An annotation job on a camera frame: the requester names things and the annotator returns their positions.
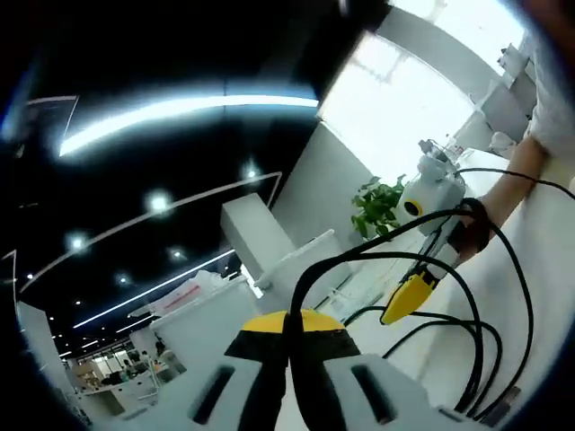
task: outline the white sleeve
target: white sleeve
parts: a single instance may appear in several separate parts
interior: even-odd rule
[[[575,159],[575,109],[553,76],[545,48],[535,53],[537,104],[529,133],[554,157]]]

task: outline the potted plant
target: potted plant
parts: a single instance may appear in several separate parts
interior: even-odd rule
[[[393,187],[381,184],[379,177],[373,177],[351,200],[358,209],[358,213],[351,216],[351,222],[364,239],[373,238],[376,234],[385,235],[390,228],[399,227],[394,209],[403,193],[404,177],[399,177]]]

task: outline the black ceiling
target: black ceiling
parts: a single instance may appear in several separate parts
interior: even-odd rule
[[[83,4],[83,11],[54,20],[31,79],[21,84],[28,99],[80,96],[70,134],[113,113],[198,92],[321,99],[362,28],[383,20],[381,3],[350,2],[345,16],[339,2],[328,0],[188,2],[148,10]],[[285,180],[314,131],[314,114],[220,109],[110,135],[66,158],[58,158],[60,135],[38,128],[18,146],[21,157],[7,161],[3,153],[9,180],[4,245],[18,250],[18,287],[66,252],[71,233],[94,237],[143,214],[152,190],[186,198],[242,179],[248,163],[260,173],[283,172]],[[48,108],[40,116],[58,119]],[[48,271],[22,299],[55,318],[50,324],[63,335],[56,340],[60,351],[80,354],[84,339],[116,337],[129,324],[128,312],[142,303],[77,330],[75,323],[228,250],[221,204],[250,192],[267,200],[272,189],[273,180],[264,180],[125,229]],[[171,259],[172,247],[186,259]],[[225,266],[232,272],[239,261],[232,256],[206,269],[224,273]],[[118,274],[130,283],[121,285]]]

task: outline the window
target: window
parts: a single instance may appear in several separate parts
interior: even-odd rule
[[[433,22],[490,65],[499,75],[497,60],[509,44],[519,48],[525,28],[500,0],[394,0],[396,7]]]
[[[446,145],[472,103],[435,69],[372,34],[360,41],[320,108],[320,117],[388,184],[416,172],[422,139]]]

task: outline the led light strip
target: led light strip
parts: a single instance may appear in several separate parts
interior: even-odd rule
[[[188,269],[187,271],[182,272],[181,274],[177,275],[176,277],[172,277],[169,280],[166,280],[163,283],[160,283],[158,286],[154,286],[151,289],[148,289],[145,292],[142,292],[141,294],[136,295],[136,296],[128,299],[127,301],[124,301],[123,303],[119,303],[118,305],[114,305],[113,307],[109,308],[105,312],[101,312],[99,314],[96,314],[95,316],[92,316],[90,319],[86,319],[85,321],[81,321],[80,323],[77,323],[76,325],[74,325],[73,328],[74,329],[80,328],[81,326],[85,325],[86,323],[88,323],[90,321],[94,321],[94,320],[98,319],[99,317],[102,317],[104,314],[108,314],[109,312],[113,312],[114,310],[118,310],[120,307],[123,307],[124,305],[126,305],[128,303],[132,303],[132,302],[136,301],[137,299],[141,298],[142,296],[146,296],[148,294],[151,294],[152,292],[159,289],[160,287],[164,287],[166,285],[169,285],[170,283],[172,283],[173,281],[175,281],[179,278],[186,277],[189,273],[197,271],[198,269],[202,269],[202,268],[206,267],[207,265],[209,265],[210,263],[214,263],[216,260],[220,260],[223,257],[228,256],[234,252],[235,252],[234,249],[231,249],[230,251],[226,251],[225,253],[220,254],[219,256],[216,256],[215,258],[210,259],[207,262],[204,262],[201,265],[198,265],[197,267],[194,267],[192,269]]]
[[[84,344],[81,348],[92,346],[92,345],[96,344],[97,342],[98,342],[98,340],[96,339],[95,341],[92,341],[91,343]]]
[[[60,156],[69,154],[82,146],[90,144],[96,139],[138,123],[176,117],[197,110],[241,105],[279,105],[315,108],[317,104],[318,101],[314,99],[269,95],[210,96],[161,101],[139,110],[132,110],[131,112],[92,124],[82,132],[65,139],[62,146],[60,146]]]
[[[139,323],[143,322],[143,321],[147,321],[148,319],[153,318],[154,315],[150,314],[149,316],[145,317],[144,319],[142,319],[141,321],[137,321],[136,323],[132,323],[131,325],[128,325],[126,328],[122,328],[121,330],[117,330],[116,333],[118,334],[119,332],[122,332],[123,330],[129,330],[132,326],[136,326]]]

